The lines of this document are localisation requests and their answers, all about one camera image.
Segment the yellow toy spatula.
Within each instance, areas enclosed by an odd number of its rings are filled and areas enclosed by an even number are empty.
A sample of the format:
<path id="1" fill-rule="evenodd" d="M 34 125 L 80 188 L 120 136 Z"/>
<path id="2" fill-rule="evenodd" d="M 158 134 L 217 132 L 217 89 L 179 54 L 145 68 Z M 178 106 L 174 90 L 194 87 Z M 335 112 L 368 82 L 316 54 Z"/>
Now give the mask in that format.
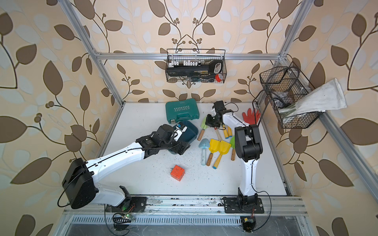
<path id="1" fill-rule="evenodd" d="M 230 127 L 227 127 L 227 132 L 228 132 L 228 136 L 229 137 L 232 137 L 233 134 L 232 134 L 232 129 Z"/>

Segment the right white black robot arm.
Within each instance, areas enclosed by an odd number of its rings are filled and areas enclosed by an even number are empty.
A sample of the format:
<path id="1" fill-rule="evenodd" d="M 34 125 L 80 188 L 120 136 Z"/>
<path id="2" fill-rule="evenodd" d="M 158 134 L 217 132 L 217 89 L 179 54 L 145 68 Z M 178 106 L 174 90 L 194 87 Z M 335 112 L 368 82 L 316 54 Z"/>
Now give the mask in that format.
<path id="1" fill-rule="evenodd" d="M 206 117 L 206 125 L 221 128 L 226 125 L 233 129 L 236 155 L 244 163 L 242 182 L 238 188 L 237 201 L 240 208 L 257 204 L 257 165 L 263 152 L 259 127 L 248 124 L 225 108 L 223 101 L 216 101 L 212 113 Z"/>

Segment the green storage box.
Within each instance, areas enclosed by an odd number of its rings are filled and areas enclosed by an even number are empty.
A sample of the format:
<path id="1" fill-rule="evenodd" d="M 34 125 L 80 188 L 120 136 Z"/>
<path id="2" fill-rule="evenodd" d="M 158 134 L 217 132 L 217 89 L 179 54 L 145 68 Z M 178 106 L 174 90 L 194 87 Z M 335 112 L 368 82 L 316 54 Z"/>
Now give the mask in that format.
<path id="1" fill-rule="evenodd" d="M 191 123 L 199 119 L 199 109 L 194 98 L 182 101 L 167 102 L 165 104 L 166 118 L 170 124 L 183 124 L 188 129 L 178 139 L 190 144 L 198 135 L 198 128 Z"/>

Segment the light blue toy spatula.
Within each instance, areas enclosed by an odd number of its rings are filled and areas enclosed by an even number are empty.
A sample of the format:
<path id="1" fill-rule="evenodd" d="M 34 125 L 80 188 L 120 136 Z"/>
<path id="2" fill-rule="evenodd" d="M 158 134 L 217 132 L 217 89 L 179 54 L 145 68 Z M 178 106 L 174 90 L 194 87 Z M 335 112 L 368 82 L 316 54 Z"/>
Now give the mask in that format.
<path id="1" fill-rule="evenodd" d="M 210 147 L 210 141 L 208 139 L 202 139 L 199 147 L 202 149 L 202 155 L 201 155 L 201 165 L 205 166 L 206 165 L 206 151 Z"/>

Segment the yellow square toy shovel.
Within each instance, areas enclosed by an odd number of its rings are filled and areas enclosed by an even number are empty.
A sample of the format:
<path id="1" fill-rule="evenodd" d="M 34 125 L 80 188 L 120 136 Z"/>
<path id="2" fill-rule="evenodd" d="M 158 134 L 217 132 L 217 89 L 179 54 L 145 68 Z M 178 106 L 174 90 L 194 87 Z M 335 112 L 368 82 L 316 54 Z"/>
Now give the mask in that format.
<path id="1" fill-rule="evenodd" d="M 209 154 L 208 160 L 206 162 L 207 166 L 210 166 L 212 159 L 213 159 L 213 155 L 214 155 L 214 153 L 216 153 L 218 151 L 219 146 L 220 146 L 219 140 L 215 140 L 215 139 L 210 140 L 210 146 L 209 146 L 210 154 Z"/>

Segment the pale green toy shovel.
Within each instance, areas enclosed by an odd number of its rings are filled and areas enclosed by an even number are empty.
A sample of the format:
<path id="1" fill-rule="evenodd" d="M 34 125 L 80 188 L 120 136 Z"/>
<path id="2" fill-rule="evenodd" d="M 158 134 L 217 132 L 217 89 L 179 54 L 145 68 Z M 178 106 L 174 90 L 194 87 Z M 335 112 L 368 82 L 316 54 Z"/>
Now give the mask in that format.
<path id="1" fill-rule="evenodd" d="M 202 120 L 202 123 L 201 123 L 201 132 L 199 133 L 199 136 L 198 136 L 198 138 L 197 138 L 198 141 L 201 141 L 201 140 L 202 140 L 202 137 L 203 137 L 204 132 L 205 132 L 205 130 L 206 130 L 207 127 L 208 127 L 208 126 L 206 125 L 206 118 L 204 118 L 204 119 Z"/>

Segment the red toy shovel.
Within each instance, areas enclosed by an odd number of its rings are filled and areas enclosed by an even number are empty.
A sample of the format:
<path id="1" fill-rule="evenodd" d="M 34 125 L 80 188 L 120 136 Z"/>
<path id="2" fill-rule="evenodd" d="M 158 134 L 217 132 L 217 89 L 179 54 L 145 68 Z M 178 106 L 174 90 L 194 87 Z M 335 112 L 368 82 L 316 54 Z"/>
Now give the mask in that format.
<path id="1" fill-rule="evenodd" d="M 214 128 L 214 130 L 215 130 L 215 132 L 216 132 L 216 135 L 217 135 L 218 140 L 219 140 L 219 141 L 222 141 L 222 137 L 221 137 L 221 135 L 220 135 L 220 133 L 219 133 L 219 130 L 218 130 L 216 127 Z"/>

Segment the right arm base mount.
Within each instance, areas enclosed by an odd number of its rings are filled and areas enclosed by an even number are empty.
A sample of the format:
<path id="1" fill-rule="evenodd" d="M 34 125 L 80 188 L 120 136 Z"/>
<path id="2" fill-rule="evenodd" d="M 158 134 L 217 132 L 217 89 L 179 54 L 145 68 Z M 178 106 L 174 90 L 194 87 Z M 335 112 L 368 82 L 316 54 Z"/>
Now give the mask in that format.
<path id="1" fill-rule="evenodd" d="M 252 214 L 253 210 L 254 214 L 265 213 L 264 206 L 260 198 L 258 198 L 257 203 L 254 203 L 250 206 L 239 206 L 236 197 L 223 197 L 221 201 L 224 206 L 225 213 L 228 214 Z"/>

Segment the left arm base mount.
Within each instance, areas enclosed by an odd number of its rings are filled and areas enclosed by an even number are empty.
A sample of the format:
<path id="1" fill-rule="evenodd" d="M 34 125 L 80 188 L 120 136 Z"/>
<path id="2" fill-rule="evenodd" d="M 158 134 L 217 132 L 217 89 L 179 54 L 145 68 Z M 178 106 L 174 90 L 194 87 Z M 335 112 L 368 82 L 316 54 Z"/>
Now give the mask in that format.
<path id="1" fill-rule="evenodd" d="M 119 187 L 122 190 L 125 199 L 117 206 L 107 205 L 105 211 L 114 213 L 144 212 L 147 197 L 132 197 L 124 186 Z"/>

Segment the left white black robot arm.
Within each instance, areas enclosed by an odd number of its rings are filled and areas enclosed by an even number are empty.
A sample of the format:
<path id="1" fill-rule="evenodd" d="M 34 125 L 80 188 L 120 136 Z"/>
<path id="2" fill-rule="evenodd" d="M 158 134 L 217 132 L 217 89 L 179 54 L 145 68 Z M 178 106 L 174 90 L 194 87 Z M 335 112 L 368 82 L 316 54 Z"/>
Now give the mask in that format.
<path id="1" fill-rule="evenodd" d="M 180 122 L 175 126 L 161 125 L 157 131 L 136 139 L 127 147 L 109 155 L 85 161 L 78 158 L 72 161 L 62 182 L 68 205 L 79 209 L 89 204 L 113 206 L 121 211 L 130 208 L 132 197 L 124 186 L 106 186 L 101 180 L 111 173 L 149 156 L 160 150 L 169 150 L 182 155 L 194 140 L 187 124 Z"/>

